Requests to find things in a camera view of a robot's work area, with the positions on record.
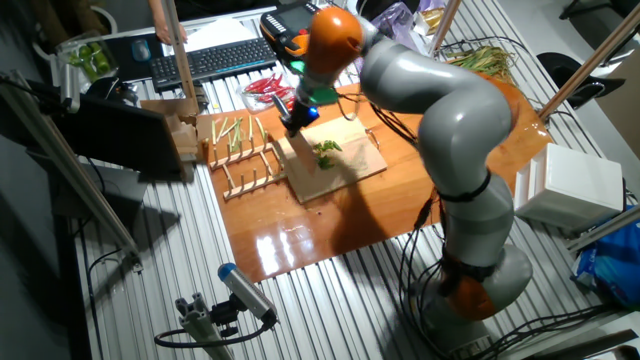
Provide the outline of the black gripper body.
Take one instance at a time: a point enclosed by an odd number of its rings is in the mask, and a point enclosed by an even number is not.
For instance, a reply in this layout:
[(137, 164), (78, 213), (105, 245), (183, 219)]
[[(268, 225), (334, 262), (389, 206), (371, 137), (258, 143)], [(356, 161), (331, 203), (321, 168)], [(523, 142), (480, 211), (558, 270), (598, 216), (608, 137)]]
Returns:
[(294, 132), (297, 128), (307, 127), (317, 120), (319, 116), (319, 111), (315, 106), (307, 105), (301, 100), (295, 99), (285, 123), (290, 123)]

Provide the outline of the person's bare hand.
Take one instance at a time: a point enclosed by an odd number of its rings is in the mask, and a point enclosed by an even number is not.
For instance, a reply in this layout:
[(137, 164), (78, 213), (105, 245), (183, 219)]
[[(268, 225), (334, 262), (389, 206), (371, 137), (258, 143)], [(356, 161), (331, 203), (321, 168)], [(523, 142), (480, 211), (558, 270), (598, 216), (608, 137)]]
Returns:
[[(169, 33), (169, 28), (165, 20), (155, 20), (154, 21), (155, 34), (158, 40), (161, 43), (170, 45), (171, 44), (171, 36)], [(187, 33), (182, 25), (179, 26), (180, 34), (184, 43), (188, 41)]]

